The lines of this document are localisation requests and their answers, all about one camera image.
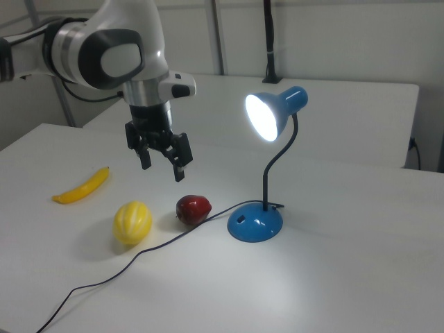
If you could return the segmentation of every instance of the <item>robotic arm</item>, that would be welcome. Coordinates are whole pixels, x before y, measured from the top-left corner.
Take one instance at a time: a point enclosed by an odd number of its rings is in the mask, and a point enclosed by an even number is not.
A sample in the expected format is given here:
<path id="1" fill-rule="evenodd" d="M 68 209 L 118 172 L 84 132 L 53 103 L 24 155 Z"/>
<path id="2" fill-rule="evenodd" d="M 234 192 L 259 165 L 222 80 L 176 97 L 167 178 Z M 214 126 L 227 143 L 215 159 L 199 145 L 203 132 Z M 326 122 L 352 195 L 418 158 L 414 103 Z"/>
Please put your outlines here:
<path id="1" fill-rule="evenodd" d="M 94 89 L 121 87 L 132 121 L 128 148 L 151 166 L 148 148 L 160 151 L 176 181 L 193 160 L 185 133 L 171 131 L 170 99 L 196 94 L 189 74 L 170 71 L 153 0 L 106 0 L 91 19 L 57 18 L 33 31 L 0 37 L 0 82 L 33 74 L 57 76 Z"/>

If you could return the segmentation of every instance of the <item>toy apple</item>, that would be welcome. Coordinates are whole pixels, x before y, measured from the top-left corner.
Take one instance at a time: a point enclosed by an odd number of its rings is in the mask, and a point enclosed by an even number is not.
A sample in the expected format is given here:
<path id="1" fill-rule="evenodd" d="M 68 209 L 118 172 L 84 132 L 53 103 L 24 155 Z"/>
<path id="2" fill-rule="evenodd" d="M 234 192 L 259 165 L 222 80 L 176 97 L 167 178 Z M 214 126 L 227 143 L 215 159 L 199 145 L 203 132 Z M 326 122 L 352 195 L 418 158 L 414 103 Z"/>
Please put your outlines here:
<path id="1" fill-rule="evenodd" d="M 188 195 L 176 204 L 176 214 L 187 225 L 196 225 L 205 220 L 211 211 L 211 204 L 204 196 Z"/>

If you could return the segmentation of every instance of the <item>table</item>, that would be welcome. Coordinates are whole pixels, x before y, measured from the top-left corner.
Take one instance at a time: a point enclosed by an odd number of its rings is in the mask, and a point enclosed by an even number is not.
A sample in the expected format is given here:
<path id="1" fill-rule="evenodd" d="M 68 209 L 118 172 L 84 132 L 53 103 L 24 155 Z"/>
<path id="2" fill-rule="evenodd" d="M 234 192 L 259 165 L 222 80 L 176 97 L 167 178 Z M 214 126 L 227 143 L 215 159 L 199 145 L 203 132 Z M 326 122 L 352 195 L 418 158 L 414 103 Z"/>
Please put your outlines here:
<path id="1" fill-rule="evenodd" d="M 206 196 L 212 213 L 262 197 L 271 152 L 192 149 L 180 183 L 160 154 L 141 170 L 114 133 L 42 125 L 0 152 L 0 329 L 37 331 L 72 288 L 186 230 L 174 212 L 182 196 Z M 51 202 L 107 165 L 91 196 Z M 78 292 L 47 332 L 442 331 L 442 174 L 284 155 L 269 198 L 286 205 L 276 237 L 237 241 L 225 214 Z M 124 248 L 111 226 L 130 200 L 150 207 L 153 228 Z"/>
<path id="2" fill-rule="evenodd" d="M 272 144 L 258 139 L 247 119 L 247 94 L 278 94 L 299 85 L 309 102 L 298 112 L 298 148 L 287 154 L 323 160 L 401 168 L 405 164 L 417 85 L 194 75 L 197 95 L 171 101 L 173 131 L 197 144 L 279 151 L 291 136 L 289 124 Z M 131 120 L 128 105 L 117 102 L 83 128 L 124 134 Z"/>

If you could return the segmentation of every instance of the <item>lamp shade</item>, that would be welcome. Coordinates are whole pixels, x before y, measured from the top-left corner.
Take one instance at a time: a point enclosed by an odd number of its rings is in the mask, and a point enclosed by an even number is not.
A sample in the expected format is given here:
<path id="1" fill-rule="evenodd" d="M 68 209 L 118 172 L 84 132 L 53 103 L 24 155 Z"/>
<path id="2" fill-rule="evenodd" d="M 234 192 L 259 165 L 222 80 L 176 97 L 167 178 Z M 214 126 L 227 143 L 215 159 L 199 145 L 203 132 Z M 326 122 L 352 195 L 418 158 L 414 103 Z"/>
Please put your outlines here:
<path id="1" fill-rule="evenodd" d="M 268 92 L 249 94 L 245 107 L 255 130 L 266 140 L 274 141 L 282 133 L 289 116 L 308 102 L 308 95 L 302 87 L 291 87 L 281 94 Z"/>

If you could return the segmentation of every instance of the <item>banana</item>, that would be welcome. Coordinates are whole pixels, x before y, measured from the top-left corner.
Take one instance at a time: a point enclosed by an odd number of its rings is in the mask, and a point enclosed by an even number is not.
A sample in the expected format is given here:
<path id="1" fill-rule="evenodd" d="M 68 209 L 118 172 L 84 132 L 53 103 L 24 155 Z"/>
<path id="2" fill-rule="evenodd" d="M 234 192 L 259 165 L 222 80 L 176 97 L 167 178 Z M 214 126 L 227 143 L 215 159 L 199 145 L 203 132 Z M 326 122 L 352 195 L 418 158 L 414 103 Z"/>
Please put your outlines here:
<path id="1" fill-rule="evenodd" d="M 53 196 L 52 200 L 57 203 L 73 203 L 74 201 L 80 200 L 86 197 L 88 194 L 92 193 L 97 187 L 99 187 L 110 175 L 110 168 L 107 166 L 105 168 L 99 169 L 90 179 L 84 182 L 79 187 L 67 191 L 58 196 Z"/>

